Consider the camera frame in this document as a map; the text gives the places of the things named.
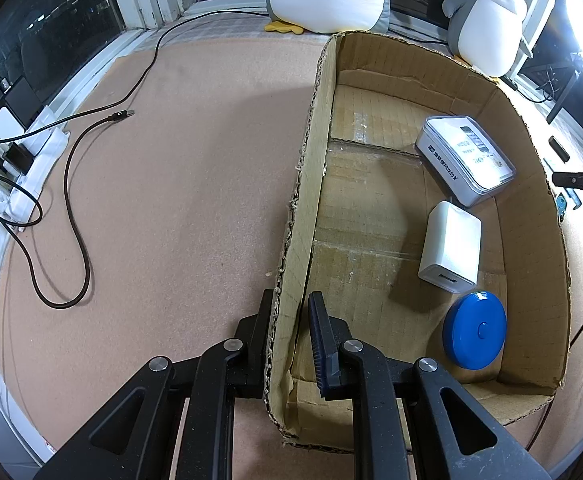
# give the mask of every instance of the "brown table surface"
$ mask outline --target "brown table surface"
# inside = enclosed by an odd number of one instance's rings
[[[130,106],[136,115],[94,131],[75,156],[70,193],[94,269],[80,305],[44,306],[23,255],[8,251],[0,370],[53,446],[150,357],[190,358],[231,336],[273,285],[321,43],[217,39],[161,51]],[[84,107],[122,96],[150,56],[117,60]],[[72,139],[97,118],[70,123]],[[569,150],[569,139],[560,140]],[[43,290],[57,299],[82,282],[62,202],[65,157],[43,190],[43,222],[22,233]],[[579,164],[574,157],[567,167]],[[563,226],[573,333],[583,322],[583,206]],[[526,444],[539,416],[509,429]],[[582,437],[583,335],[533,454],[551,468]],[[353,478],[351,456],[280,443],[261,401],[237,401],[236,479]]]

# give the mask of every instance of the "metal screw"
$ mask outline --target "metal screw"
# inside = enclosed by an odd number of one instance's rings
[[[232,339],[227,339],[225,343],[222,344],[222,347],[227,352],[237,352],[241,348],[243,348],[243,342],[240,339],[236,339],[233,337]]]
[[[154,357],[150,361],[150,370],[152,372],[161,372],[168,367],[169,361],[165,357]]]
[[[424,372],[435,372],[438,370],[438,363],[431,357],[423,357],[418,361],[418,367]]]
[[[343,343],[343,348],[348,352],[360,352],[363,349],[363,343],[358,339],[348,339]]]

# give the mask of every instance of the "white power adapter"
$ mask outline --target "white power adapter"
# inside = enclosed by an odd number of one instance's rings
[[[472,290],[478,280],[481,223],[450,202],[433,208],[418,277],[448,292]]]

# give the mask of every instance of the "blue button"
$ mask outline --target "blue button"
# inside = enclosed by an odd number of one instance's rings
[[[505,343],[507,316],[491,292],[473,292],[459,298],[449,309],[443,325],[447,356],[467,370],[485,368]]]

